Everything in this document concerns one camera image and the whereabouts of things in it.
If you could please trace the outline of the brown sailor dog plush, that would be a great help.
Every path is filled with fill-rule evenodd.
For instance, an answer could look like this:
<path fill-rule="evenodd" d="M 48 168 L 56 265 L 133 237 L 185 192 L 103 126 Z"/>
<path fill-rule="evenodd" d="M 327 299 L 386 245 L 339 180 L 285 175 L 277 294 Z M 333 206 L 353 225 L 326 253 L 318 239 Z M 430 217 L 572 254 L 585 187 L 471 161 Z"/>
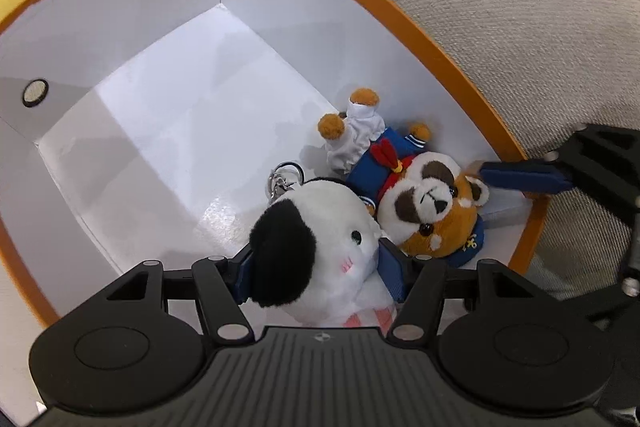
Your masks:
<path fill-rule="evenodd" d="M 405 133 L 378 113 L 378 94 L 360 88 L 342 113 L 317 124 L 329 168 L 371 208 L 381 229 L 401 251 L 419 259 L 466 265 L 485 240 L 480 212 L 489 190 L 454 158 L 428 148 L 431 129 L 410 124 Z"/>

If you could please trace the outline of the white black-eared dog plush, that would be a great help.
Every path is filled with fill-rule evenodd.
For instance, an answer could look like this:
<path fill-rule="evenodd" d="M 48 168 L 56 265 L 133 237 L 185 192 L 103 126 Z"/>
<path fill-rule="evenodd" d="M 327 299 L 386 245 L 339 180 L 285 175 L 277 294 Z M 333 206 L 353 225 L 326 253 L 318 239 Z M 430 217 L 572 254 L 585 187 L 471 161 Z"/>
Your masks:
<path fill-rule="evenodd" d="M 250 231 L 247 298 L 305 327 L 377 327 L 385 333 L 396 306 L 378 274 L 382 236 L 346 184 L 306 182 L 273 202 Z"/>

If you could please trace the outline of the orange cardboard storage box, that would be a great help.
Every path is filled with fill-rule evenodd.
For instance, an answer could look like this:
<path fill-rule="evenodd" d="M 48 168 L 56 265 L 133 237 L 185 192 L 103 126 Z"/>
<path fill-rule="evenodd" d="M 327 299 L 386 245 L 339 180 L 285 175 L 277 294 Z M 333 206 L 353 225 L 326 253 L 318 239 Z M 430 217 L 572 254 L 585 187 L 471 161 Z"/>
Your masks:
<path fill-rule="evenodd" d="M 1 24 L 1 257 L 39 327 L 145 259 L 233 255 L 352 90 L 463 166 L 518 159 L 511 0 L 25 0 Z"/>

